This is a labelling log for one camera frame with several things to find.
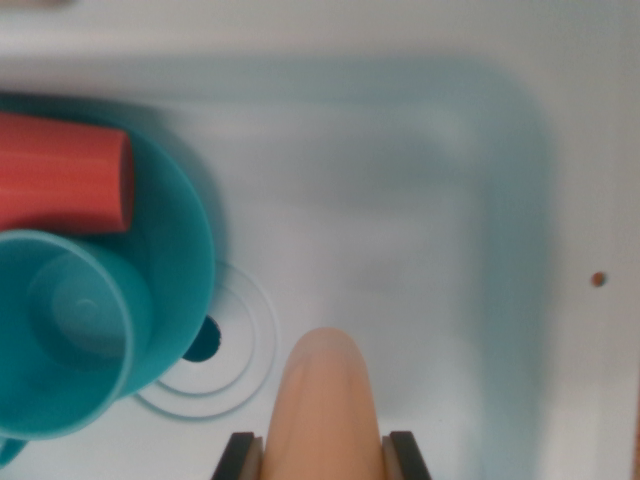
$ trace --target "white sink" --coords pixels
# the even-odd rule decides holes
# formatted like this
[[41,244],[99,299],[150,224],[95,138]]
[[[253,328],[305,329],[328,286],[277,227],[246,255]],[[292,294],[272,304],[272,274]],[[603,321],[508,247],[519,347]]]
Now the white sink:
[[434,479],[627,480],[640,7],[261,5],[0,10],[0,89],[120,119],[183,165],[222,335],[0,478],[208,479],[231,432],[266,435],[289,351],[330,325],[364,353],[381,433],[412,430]]

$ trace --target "drain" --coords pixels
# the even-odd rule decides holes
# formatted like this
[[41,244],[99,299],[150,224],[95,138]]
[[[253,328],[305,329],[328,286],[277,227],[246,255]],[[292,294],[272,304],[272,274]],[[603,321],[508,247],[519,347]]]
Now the drain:
[[213,357],[220,348],[220,327],[207,315],[198,336],[182,358],[188,362],[200,363]]
[[155,410],[192,419],[221,415],[248,400],[271,370],[277,334],[270,303],[249,276],[229,265],[221,269],[224,283],[196,341],[138,394]]

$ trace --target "teal bowl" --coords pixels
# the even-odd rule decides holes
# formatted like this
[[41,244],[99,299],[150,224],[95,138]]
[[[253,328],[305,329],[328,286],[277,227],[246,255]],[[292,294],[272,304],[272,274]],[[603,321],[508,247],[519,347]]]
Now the teal bowl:
[[151,293],[154,318],[146,358],[122,392],[126,396],[162,376],[195,340],[214,291],[214,242],[205,209],[171,156],[117,118],[92,113],[90,105],[0,99],[0,110],[121,128],[131,138],[136,182],[131,228],[124,234],[83,237],[127,260]]

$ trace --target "red cup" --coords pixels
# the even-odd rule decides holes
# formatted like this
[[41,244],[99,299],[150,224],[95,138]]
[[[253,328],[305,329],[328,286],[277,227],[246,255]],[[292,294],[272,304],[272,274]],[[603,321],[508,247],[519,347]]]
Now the red cup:
[[0,112],[0,231],[124,232],[133,196],[124,131]]

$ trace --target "small brown spot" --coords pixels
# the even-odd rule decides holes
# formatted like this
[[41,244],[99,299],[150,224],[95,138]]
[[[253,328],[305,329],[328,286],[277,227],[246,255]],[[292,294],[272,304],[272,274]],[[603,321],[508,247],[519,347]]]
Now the small brown spot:
[[591,285],[594,287],[601,287],[607,283],[607,274],[604,272],[596,272],[591,275]]

